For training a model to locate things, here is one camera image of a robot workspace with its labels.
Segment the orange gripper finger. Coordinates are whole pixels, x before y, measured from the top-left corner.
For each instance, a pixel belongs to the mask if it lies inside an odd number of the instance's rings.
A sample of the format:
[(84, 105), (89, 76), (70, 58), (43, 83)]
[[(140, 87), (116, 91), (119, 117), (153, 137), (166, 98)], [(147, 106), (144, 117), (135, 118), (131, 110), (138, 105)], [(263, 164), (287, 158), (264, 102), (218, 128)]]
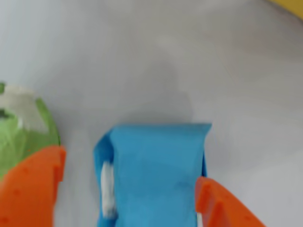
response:
[(215, 180), (199, 177), (195, 209), (204, 227), (263, 227), (264, 224), (229, 190)]
[(52, 227), (66, 151), (49, 146), (10, 169), (0, 182), (2, 227)]

